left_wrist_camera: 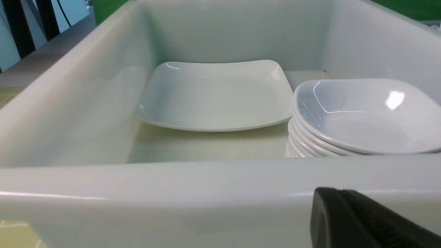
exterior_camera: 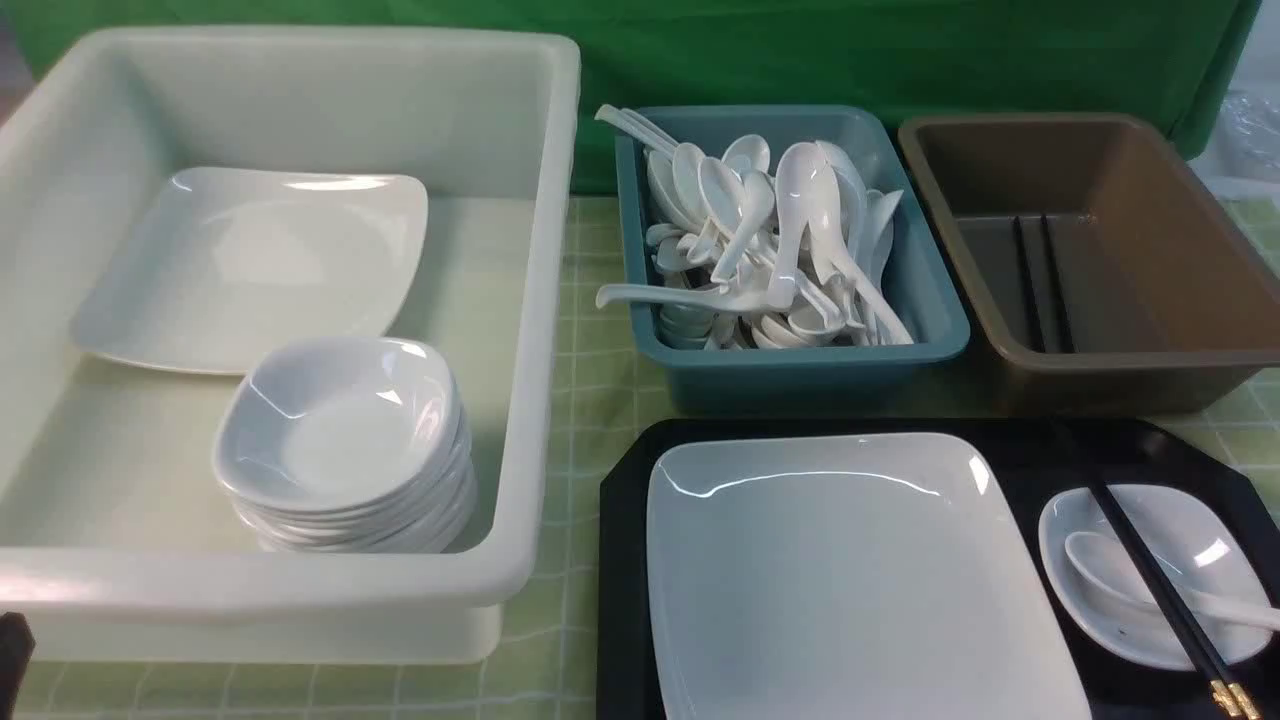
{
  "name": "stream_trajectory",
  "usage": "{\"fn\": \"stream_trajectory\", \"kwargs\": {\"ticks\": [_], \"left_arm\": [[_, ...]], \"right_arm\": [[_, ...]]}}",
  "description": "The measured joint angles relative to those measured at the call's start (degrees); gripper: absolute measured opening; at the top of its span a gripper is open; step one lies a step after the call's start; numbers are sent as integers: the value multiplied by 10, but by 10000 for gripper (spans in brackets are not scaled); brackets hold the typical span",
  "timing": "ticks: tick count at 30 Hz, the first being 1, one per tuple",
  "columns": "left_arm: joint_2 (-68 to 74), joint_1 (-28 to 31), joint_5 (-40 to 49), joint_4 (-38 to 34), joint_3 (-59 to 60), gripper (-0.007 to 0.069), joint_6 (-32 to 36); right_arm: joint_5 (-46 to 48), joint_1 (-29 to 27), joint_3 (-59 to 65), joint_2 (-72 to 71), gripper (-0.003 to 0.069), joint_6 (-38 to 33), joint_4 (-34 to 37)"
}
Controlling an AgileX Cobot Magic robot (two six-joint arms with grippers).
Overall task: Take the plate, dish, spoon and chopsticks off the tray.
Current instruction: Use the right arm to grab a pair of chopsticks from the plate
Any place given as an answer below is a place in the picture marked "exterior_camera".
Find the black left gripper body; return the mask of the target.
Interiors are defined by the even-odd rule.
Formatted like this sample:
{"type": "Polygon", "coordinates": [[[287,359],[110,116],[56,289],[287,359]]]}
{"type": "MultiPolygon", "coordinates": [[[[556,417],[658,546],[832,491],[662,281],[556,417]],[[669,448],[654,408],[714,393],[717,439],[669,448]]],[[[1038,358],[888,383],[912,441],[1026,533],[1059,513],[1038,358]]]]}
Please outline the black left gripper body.
{"type": "Polygon", "coordinates": [[[4,612],[1,616],[1,696],[19,694],[35,647],[35,634],[26,615],[4,612]]]}

